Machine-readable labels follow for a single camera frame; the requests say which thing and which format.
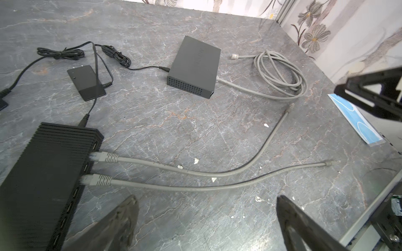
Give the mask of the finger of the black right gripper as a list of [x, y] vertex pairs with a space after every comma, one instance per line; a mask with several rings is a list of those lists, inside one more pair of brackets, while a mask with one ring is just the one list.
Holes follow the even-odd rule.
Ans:
[[349, 77], [334, 93], [380, 119], [402, 121], [402, 68]]

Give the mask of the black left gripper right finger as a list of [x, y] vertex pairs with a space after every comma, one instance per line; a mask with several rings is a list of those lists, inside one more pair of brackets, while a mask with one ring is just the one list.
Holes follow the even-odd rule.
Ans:
[[276, 213], [288, 251], [347, 250], [284, 195], [277, 197]]

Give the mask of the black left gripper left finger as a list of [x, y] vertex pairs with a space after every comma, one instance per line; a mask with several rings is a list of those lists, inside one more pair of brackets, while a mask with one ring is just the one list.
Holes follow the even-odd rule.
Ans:
[[64, 250], [127, 251], [133, 242], [138, 215], [138, 201], [131, 195]]

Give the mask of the black ribbed network switch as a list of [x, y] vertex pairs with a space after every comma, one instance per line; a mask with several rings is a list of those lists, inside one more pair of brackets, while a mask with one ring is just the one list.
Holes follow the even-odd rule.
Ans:
[[1, 184], [1, 250], [61, 250], [103, 135], [41, 123]]

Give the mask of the small black adapter with cable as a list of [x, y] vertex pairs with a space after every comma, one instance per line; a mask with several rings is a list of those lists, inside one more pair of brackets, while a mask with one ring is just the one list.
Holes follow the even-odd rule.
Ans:
[[[147, 66], [147, 67], [142, 67], [142, 68], [131, 68], [131, 59], [125, 55], [123, 55], [121, 52], [119, 52], [117, 49], [115, 49], [113, 46], [109, 45], [99, 45], [96, 44], [96, 46], [100, 47], [102, 52], [107, 55], [110, 58], [115, 59], [121, 66], [128, 70], [132, 71], [139, 71], [139, 70], [144, 70], [144, 69], [150, 69], [150, 68], [157, 68], [160, 70], [163, 70], [165, 72], [169, 72], [170, 68], [168, 67], [160, 67], [160, 66]], [[86, 66], [81, 66], [79, 68], [74, 68], [67, 70], [70, 79], [72, 80], [75, 88], [81, 95], [84, 101], [89, 101], [92, 99], [95, 99], [95, 97], [101, 97], [106, 95], [105, 89], [113, 85], [114, 77], [104, 60], [99, 56], [100, 60], [104, 64], [108, 74], [111, 77], [111, 80], [107, 83], [102, 84], [99, 80], [97, 79], [97, 84], [95, 83], [95, 71], [92, 69], [90, 65]]]

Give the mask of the dark grey switch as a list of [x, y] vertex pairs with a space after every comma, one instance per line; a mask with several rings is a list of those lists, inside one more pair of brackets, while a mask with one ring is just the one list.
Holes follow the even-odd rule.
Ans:
[[185, 36], [167, 76], [167, 85], [210, 99], [215, 91], [221, 50]]

